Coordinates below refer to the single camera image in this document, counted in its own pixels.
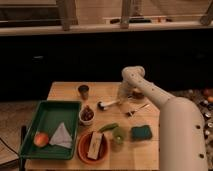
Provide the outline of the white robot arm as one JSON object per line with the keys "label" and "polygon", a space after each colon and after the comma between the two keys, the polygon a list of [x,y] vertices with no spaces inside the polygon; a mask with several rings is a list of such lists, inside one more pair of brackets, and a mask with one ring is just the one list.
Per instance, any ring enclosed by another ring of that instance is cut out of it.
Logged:
{"label": "white robot arm", "polygon": [[147,81],[142,66],[125,67],[121,75],[118,89],[121,102],[137,88],[160,111],[159,171],[208,171],[205,121],[197,105]]}

